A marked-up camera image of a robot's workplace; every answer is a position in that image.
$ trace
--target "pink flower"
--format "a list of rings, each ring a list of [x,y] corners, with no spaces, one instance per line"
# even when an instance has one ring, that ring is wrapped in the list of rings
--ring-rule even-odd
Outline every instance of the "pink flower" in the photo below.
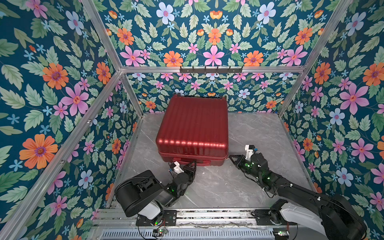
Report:
[[[53,190],[55,189],[55,185],[56,185],[56,187],[62,187],[63,186],[63,181],[61,181],[60,179],[62,179],[65,176],[66,173],[67,173],[66,171],[61,171],[57,175],[56,180],[48,188],[48,191],[47,191],[48,195],[51,195],[53,193]]]
[[[316,166],[313,165],[313,163],[310,163],[309,166],[308,166],[308,169],[309,169],[311,172],[313,172],[315,168],[316,168]]]
[[[144,57],[145,60],[151,59],[149,56],[151,53],[148,53],[146,49],[140,50],[140,57]]]
[[[264,81],[264,82],[261,82],[260,87],[263,89],[263,88],[268,87],[268,85],[269,85],[269,82],[268,81]]]
[[[41,15],[43,18],[47,19],[45,12],[48,11],[48,8],[43,4],[40,5],[40,0],[28,0],[25,5],[33,10],[33,13],[37,18]]]
[[[55,116],[60,115],[60,118],[63,119],[64,115],[68,115],[68,112],[66,111],[68,106],[63,106],[62,102],[59,102],[58,106],[53,106],[53,108],[56,110],[55,111]]]
[[[303,46],[300,45],[296,51],[294,52],[293,49],[289,49],[287,52],[288,57],[284,58],[281,62],[282,63],[288,63],[287,66],[300,65],[301,60],[300,58],[306,56],[307,52],[301,52],[303,50]]]
[[[303,154],[305,153],[305,149],[304,148],[300,149],[300,145],[299,144],[296,145],[296,149],[297,149],[297,153],[299,154],[301,160],[303,162],[305,162],[305,157],[303,156]]]
[[[157,83],[155,83],[156,85],[156,88],[160,88],[160,89],[163,89],[164,85],[163,85],[163,82],[159,82],[157,81]]]
[[[219,58],[222,58],[224,56],[224,52],[217,52],[217,46],[213,45],[211,47],[211,53],[209,52],[204,52],[203,53],[204,57],[207,58],[205,61],[204,65],[209,65],[212,63],[212,66],[215,65],[221,65],[221,60]]]
[[[60,216],[61,210],[67,208],[67,204],[64,203],[65,201],[67,201],[67,197],[63,197],[63,199],[61,199],[61,196],[59,195],[56,201],[57,202],[53,202],[50,204],[50,207],[52,209],[51,216],[53,216],[54,214]]]
[[[342,150],[345,150],[346,148],[343,146],[344,141],[339,142],[339,140],[336,139],[336,143],[332,143],[332,146],[335,148],[333,149],[334,152],[339,152],[339,154],[342,153]]]
[[[348,90],[349,86],[352,82],[349,80],[349,77],[346,79],[342,78],[341,83],[339,84],[339,87],[341,87],[341,90],[343,91],[344,89]]]
[[[264,75],[263,75],[263,73],[252,73],[253,75],[252,75],[252,79],[254,79],[255,78],[255,80],[256,81],[258,81],[260,78],[264,78]]]
[[[200,86],[201,84],[199,84],[198,82],[197,82],[197,80],[195,81],[195,83],[191,83],[191,89],[193,88],[194,90],[196,90],[196,89],[200,89]]]
[[[165,78],[167,82],[169,81],[169,79],[173,79],[172,73],[162,73],[160,77],[161,79]]]
[[[135,50],[133,53],[132,53],[132,49],[128,46],[125,46],[125,52],[121,52],[120,55],[124,58],[127,58],[127,60],[125,60],[125,64],[127,66],[130,66],[133,65],[135,67],[138,67],[139,66],[139,63],[143,64],[145,63],[144,59],[142,58],[139,58],[140,56],[140,51],[139,50]]]
[[[311,109],[311,116],[313,117],[317,117],[320,113],[319,113],[319,109],[320,108],[317,108],[316,106],[313,107],[313,109]]]
[[[368,152],[369,150],[373,149],[373,144],[368,143],[367,145],[364,146],[364,140],[362,138],[359,139],[358,143],[359,145],[357,145],[357,143],[355,142],[351,143],[351,146],[354,149],[357,149],[357,150],[353,150],[351,154],[353,156],[359,155],[360,162],[364,162],[365,157],[369,159],[373,159],[373,154]]]
[[[381,193],[377,192],[376,195],[370,193],[371,199],[369,202],[373,205],[376,205],[377,209],[381,211],[384,208],[384,199],[381,198]]]
[[[305,89],[306,92],[308,92],[309,88],[312,87],[312,77],[305,77],[305,80],[303,81],[303,90]]]
[[[83,151],[87,151],[87,155],[88,155],[89,152],[93,152],[94,146],[95,144],[93,144],[92,141],[85,142],[85,147],[83,148]]]
[[[241,80],[245,80],[245,76],[248,75],[248,73],[236,73],[233,78],[237,79],[237,82],[240,82]]]
[[[81,90],[85,89],[86,91],[88,91],[88,87],[90,86],[88,84],[88,79],[80,78],[78,84],[81,86]]]
[[[106,110],[107,110],[107,116],[111,118],[113,116],[113,109],[111,108],[111,106],[109,106],[108,108],[106,108]]]
[[[287,55],[288,50],[284,50],[284,48],[277,53],[277,58],[283,59]]]
[[[68,162],[71,162],[72,161],[72,156],[74,157],[78,157],[79,156],[79,153],[75,150],[77,150],[78,148],[80,147],[80,144],[77,144],[77,146],[74,148],[72,154],[70,155],[70,157],[67,159]]]
[[[380,170],[377,170],[376,168],[371,169],[371,172],[376,176],[378,176],[373,179],[373,182],[376,184],[380,184],[382,181],[384,181],[384,164],[380,163],[379,169]]]
[[[81,87],[78,83],[74,86],[74,92],[70,87],[65,87],[65,91],[70,98],[63,97],[61,102],[67,106],[72,105],[70,108],[71,116],[76,115],[77,109],[79,109],[80,113],[84,114],[88,110],[88,104],[84,101],[88,99],[89,94],[81,93]]]
[[[188,82],[188,79],[192,78],[192,76],[189,75],[189,73],[177,73],[177,75],[180,76],[179,77],[179,81],[183,81],[184,80],[184,82]]]
[[[189,46],[188,49],[189,49],[189,52],[190,52],[190,53],[196,53],[196,51],[199,50],[199,49],[197,48],[197,44],[193,45],[193,43],[191,43],[191,46]]]
[[[234,53],[238,53],[239,49],[240,49],[240,46],[238,43],[236,43],[231,45],[231,48],[229,49],[229,51],[232,51],[232,54],[234,54]]]
[[[224,83],[224,89],[229,90],[233,88],[233,83],[230,83],[229,81],[227,83]]]
[[[312,101],[316,100],[316,101],[320,102],[320,97],[324,96],[324,93],[321,92],[322,89],[323,89],[323,87],[319,87],[319,88],[315,87],[314,88],[314,91],[311,93],[311,96],[313,96]]]
[[[357,105],[365,107],[369,104],[366,98],[361,98],[361,96],[367,93],[368,86],[359,88],[357,92],[356,88],[356,84],[351,83],[349,86],[349,94],[347,92],[340,93],[340,98],[346,100],[341,104],[340,109],[347,109],[351,105],[349,107],[349,111],[353,115],[355,115],[355,113],[358,111]]]

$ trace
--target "marble surface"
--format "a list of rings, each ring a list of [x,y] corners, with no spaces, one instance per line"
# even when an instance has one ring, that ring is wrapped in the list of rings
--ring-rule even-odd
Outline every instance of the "marble surface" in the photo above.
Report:
[[[132,159],[122,180],[149,169],[164,184],[171,182],[168,163],[162,160],[155,144],[163,116],[144,116]],[[244,146],[253,144],[264,155],[271,171],[311,189],[302,163],[277,114],[228,113],[228,130],[229,154],[245,154]],[[194,182],[173,208],[270,207],[279,198],[269,198],[256,183],[245,178],[229,159],[220,167],[197,167],[196,173]]]

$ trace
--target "wallpaper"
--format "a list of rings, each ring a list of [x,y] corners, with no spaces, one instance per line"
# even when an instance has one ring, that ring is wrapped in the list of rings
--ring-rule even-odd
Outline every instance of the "wallpaper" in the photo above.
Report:
[[[96,1],[126,66],[296,66],[338,1]],[[322,56],[328,56],[328,49]]]
[[[284,116],[318,192],[348,199],[366,239],[384,237],[383,10],[382,0],[349,8]]]

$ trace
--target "light blue flower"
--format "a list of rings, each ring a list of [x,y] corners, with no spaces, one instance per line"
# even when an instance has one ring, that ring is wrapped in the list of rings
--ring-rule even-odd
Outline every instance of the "light blue flower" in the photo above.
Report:
[[[46,51],[46,50],[44,49],[44,45],[36,44],[36,46],[37,46],[36,51],[41,52],[41,53],[44,53],[44,52]]]
[[[64,231],[61,232],[61,234],[67,235],[67,233],[70,231],[70,226],[65,226]]]
[[[72,182],[72,181],[70,180],[70,178],[68,178],[67,180],[65,180],[65,181],[64,181],[64,183],[65,183],[64,187],[68,187],[68,186],[70,185],[70,182]]]
[[[221,19],[222,22],[226,23],[228,21],[228,15],[223,15],[223,19]]]
[[[125,17],[124,15],[122,15],[121,13],[119,13],[118,18],[120,18],[121,21],[123,21],[123,20],[125,19],[124,17]]]
[[[40,127],[42,128],[42,130],[40,130],[40,133],[44,133],[44,135],[46,135],[47,132],[50,132],[50,131],[51,131],[50,129],[48,129],[48,128],[49,128],[49,125],[47,125],[47,126],[40,125]]]
[[[43,109],[43,112],[45,112],[45,113],[46,113],[45,115],[47,115],[47,116],[48,116],[49,114],[52,114],[51,111],[52,111],[52,108],[50,108],[50,107],[48,107],[48,106],[47,106],[45,109]]]
[[[104,15],[104,17],[105,17],[105,20],[108,21],[109,23],[112,21],[111,16]]]
[[[27,50],[24,50],[25,54],[24,54],[24,57],[28,58],[28,60],[32,60],[32,59],[35,59],[35,57],[33,56],[33,53],[29,53]]]
[[[19,118],[20,117],[16,117],[15,114],[12,114],[12,117],[7,117],[7,120],[10,120],[11,124],[13,125],[15,122],[19,123],[19,121],[18,121]]]
[[[17,172],[17,169],[18,168],[23,168],[23,166],[21,165],[23,163],[23,161],[17,161],[16,159],[13,161],[15,164],[12,164],[9,166],[9,168],[13,168],[13,171],[14,172]]]
[[[204,15],[204,19],[203,19],[203,21],[205,21],[205,23],[209,22],[209,21],[210,21],[210,20],[209,20],[209,15],[207,15],[207,16]]]

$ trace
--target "red suitcase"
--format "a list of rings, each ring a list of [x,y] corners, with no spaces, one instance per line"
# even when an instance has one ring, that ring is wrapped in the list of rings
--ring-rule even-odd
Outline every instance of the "red suitcase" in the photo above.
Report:
[[[225,98],[174,95],[156,137],[164,162],[221,166],[228,157],[228,112]]]

